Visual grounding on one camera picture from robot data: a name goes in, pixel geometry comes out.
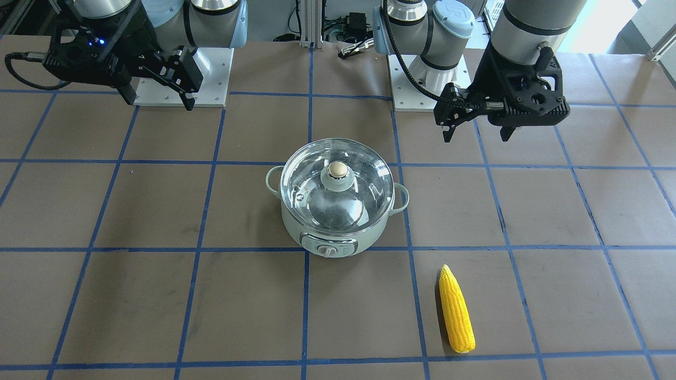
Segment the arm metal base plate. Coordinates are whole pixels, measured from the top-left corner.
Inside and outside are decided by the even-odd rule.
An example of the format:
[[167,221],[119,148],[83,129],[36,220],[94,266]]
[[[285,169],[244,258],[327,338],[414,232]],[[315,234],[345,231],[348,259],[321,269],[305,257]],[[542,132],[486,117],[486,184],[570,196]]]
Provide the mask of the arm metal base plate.
[[224,108],[234,49],[185,46],[164,60],[154,57],[138,66],[136,106],[182,107],[183,92],[194,93],[194,108]]
[[[460,88],[467,88],[471,84],[469,70],[465,57],[459,58],[459,63],[451,70],[437,70],[426,65],[417,55],[402,56],[410,74],[416,82],[439,96],[447,83],[453,82]],[[432,112],[437,101],[420,93],[407,79],[395,55],[387,56],[391,93],[395,111],[429,111]]]

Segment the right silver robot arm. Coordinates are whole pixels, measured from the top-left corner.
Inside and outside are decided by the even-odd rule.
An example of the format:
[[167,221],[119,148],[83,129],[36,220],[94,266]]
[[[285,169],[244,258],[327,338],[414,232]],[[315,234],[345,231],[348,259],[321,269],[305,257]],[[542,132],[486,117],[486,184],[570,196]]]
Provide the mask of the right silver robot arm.
[[223,108],[246,1],[58,1],[43,67],[112,88],[128,105]]

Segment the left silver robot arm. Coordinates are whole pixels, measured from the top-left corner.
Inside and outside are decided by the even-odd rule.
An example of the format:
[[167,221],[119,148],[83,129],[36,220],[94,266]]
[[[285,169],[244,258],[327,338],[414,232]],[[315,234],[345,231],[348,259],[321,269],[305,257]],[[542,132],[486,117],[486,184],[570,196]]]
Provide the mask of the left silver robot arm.
[[571,109],[556,51],[584,1],[506,1],[463,88],[452,80],[470,39],[473,12],[459,1],[382,1],[374,8],[377,53],[394,56],[413,88],[435,102],[444,142],[479,116],[507,141],[520,127],[550,127]]

